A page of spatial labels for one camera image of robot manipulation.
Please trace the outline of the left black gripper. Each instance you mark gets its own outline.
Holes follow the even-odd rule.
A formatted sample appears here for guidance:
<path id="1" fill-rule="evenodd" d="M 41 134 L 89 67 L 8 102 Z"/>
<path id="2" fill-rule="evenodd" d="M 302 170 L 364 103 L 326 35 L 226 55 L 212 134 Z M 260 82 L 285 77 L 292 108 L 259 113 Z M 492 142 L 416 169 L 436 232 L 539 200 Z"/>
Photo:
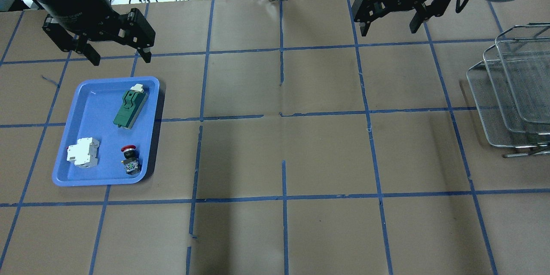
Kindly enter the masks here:
<path id="1" fill-rule="evenodd" d="M 137 51 L 145 63 L 151 63 L 151 48 L 156 32 L 136 7 L 127 13 L 108 9 L 85 9 L 72 15 L 48 13 L 43 32 L 62 52 L 82 54 L 94 66 L 101 62 L 100 54 L 91 42 L 116 42 Z"/>

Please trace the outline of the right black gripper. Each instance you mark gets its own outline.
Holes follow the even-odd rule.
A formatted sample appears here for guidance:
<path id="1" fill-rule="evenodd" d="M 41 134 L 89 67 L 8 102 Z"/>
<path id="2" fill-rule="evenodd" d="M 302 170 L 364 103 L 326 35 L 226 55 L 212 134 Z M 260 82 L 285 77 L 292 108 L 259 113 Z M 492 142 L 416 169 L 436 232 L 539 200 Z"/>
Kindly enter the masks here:
<path id="1" fill-rule="evenodd" d="M 391 12 L 407 12 L 415 10 L 409 27 L 416 34 L 426 20 L 431 17 L 441 17 L 451 0 L 354 0 L 352 3 L 352 18 L 360 23 L 360 34 L 367 36 L 374 20 Z"/>

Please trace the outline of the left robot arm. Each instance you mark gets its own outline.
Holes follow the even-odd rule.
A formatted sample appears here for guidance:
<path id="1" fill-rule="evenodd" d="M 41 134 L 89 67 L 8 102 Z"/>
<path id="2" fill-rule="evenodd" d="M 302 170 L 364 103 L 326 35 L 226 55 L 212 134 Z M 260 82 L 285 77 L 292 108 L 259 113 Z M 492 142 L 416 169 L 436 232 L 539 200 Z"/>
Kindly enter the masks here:
<path id="1" fill-rule="evenodd" d="M 136 50 L 151 62 L 156 32 L 136 7 L 118 13 L 110 0 L 34 0 L 46 11 L 43 32 L 63 52 L 76 52 L 98 66 L 100 54 L 92 42 L 116 42 Z"/>

